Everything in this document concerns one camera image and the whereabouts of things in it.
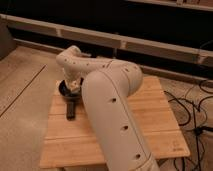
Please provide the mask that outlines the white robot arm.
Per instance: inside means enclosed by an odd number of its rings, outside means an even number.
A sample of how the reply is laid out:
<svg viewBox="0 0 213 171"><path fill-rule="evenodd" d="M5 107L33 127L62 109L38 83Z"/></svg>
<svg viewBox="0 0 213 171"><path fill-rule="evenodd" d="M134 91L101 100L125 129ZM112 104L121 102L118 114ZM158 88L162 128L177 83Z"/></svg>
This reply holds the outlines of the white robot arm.
<svg viewBox="0 0 213 171"><path fill-rule="evenodd" d="M142 84L140 67L118 59L87 58L76 46L59 53L56 61L67 88L81 89L109 171L160 171L127 102Z"/></svg>

